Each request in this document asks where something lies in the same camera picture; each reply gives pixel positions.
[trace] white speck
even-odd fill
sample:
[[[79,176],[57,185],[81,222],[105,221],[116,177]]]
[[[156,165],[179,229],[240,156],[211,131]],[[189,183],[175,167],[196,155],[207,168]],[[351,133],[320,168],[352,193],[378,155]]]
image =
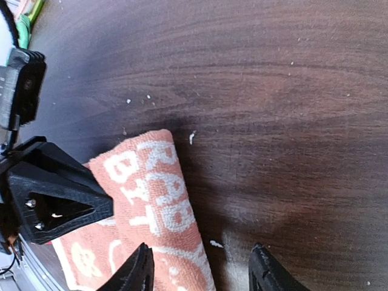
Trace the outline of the white speck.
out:
[[[177,274],[179,274],[179,270],[176,267],[170,267],[169,273],[173,276],[176,276]]]
[[[195,136],[196,130],[193,131],[193,133],[189,136],[189,142],[192,145],[193,144],[193,138]]]
[[[213,241],[213,240],[211,240],[210,241],[210,244],[213,246],[213,247],[220,247],[220,248],[224,248],[224,246],[222,245],[222,244],[219,244],[218,242],[216,242],[216,241]]]

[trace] white surface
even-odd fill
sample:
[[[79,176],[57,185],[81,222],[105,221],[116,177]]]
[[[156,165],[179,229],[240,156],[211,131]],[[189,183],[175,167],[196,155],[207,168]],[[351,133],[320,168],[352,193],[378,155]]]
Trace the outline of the white surface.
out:
[[[5,65],[8,59],[8,54],[12,48],[12,38],[5,23],[2,14],[0,13],[0,65]]]

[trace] cloth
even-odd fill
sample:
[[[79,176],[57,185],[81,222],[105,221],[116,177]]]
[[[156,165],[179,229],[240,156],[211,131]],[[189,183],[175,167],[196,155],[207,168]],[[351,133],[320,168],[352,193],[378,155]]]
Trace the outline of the cloth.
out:
[[[89,167],[115,215],[53,241],[71,290],[98,289],[143,242],[153,250],[154,290],[215,290],[168,130],[128,139]]]

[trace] dark brown wood surface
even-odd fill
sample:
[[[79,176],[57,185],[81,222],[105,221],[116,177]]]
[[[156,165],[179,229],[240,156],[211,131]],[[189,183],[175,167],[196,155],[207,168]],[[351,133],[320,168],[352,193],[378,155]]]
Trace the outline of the dark brown wood surface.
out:
[[[47,1],[32,49],[23,137],[86,162],[171,130],[218,290],[257,241],[312,290],[388,289],[386,0]]]

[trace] pink cloth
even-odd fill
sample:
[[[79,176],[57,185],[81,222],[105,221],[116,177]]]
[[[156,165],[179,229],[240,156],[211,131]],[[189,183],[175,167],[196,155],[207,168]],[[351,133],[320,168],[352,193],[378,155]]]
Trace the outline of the pink cloth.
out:
[[[71,290],[98,289],[143,242],[153,250],[154,290],[215,290],[169,131],[128,139],[89,166],[115,216],[53,241]]]

